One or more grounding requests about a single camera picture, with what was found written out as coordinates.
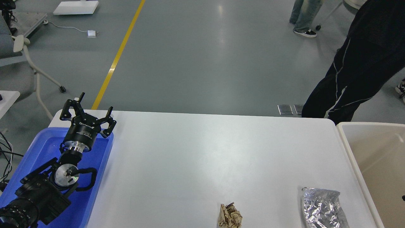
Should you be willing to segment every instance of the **crumpled brown paper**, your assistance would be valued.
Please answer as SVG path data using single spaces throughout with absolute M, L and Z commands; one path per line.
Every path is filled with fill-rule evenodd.
M 240 228 L 242 226 L 242 215 L 233 205 L 221 204 L 220 216 L 218 217 L 218 225 L 220 227 Z

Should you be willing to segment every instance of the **white chair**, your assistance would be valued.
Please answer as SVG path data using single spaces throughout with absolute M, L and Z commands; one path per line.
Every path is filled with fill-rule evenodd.
M 0 65 L 0 90 L 19 91 L 21 95 L 17 101 L 36 92 L 38 103 L 45 110 L 49 119 L 52 120 L 53 115 L 41 99 L 40 75 L 56 84 L 60 92 L 64 93 L 66 89 L 32 62 L 27 48 L 29 43 L 30 41 L 24 38 L 23 35 L 12 37 L 6 22 L 0 17 L 0 59 L 12 62 L 11 58 L 21 56 L 22 53 L 26 58 L 26 61 Z
M 322 20 L 325 22 L 342 4 L 345 6 L 345 8 L 351 12 L 352 14 L 356 14 L 357 11 L 360 9 L 360 7 L 366 2 L 367 0 L 342 0 L 333 10 Z M 319 23 L 316 27 L 315 30 L 319 31 L 321 30 L 322 23 Z

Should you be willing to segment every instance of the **sneaker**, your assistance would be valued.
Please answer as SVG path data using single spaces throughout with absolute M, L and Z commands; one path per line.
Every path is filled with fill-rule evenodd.
M 297 32 L 295 30 L 293 30 L 293 32 L 295 32 L 296 34 L 303 35 L 305 37 L 310 37 L 310 38 L 316 37 L 316 32 L 314 32 L 314 31 L 312 31 L 310 29 L 308 31 L 306 31 L 306 32 Z
M 404 83 L 405 83 L 405 78 L 402 79 L 402 82 L 399 83 L 399 85 L 397 85 L 395 87 L 395 91 L 397 93 L 399 93 L 399 98 L 403 98 L 403 100 L 405 102 L 405 85 L 404 85 Z

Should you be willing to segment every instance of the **caster wheel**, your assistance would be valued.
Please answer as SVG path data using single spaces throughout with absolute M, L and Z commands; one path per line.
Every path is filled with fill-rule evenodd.
M 61 93 L 65 93 L 65 92 L 66 92 L 66 89 L 65 89 L 64 86 L 61 86 L 61 87 L 59 87 L 59 91 L 60 91 Z

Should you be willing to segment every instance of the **white bin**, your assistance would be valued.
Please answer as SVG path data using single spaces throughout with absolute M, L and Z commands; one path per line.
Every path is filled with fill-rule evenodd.
M 405 125 L 351 122 L 337 129 L 377 226 L 404 227 Z

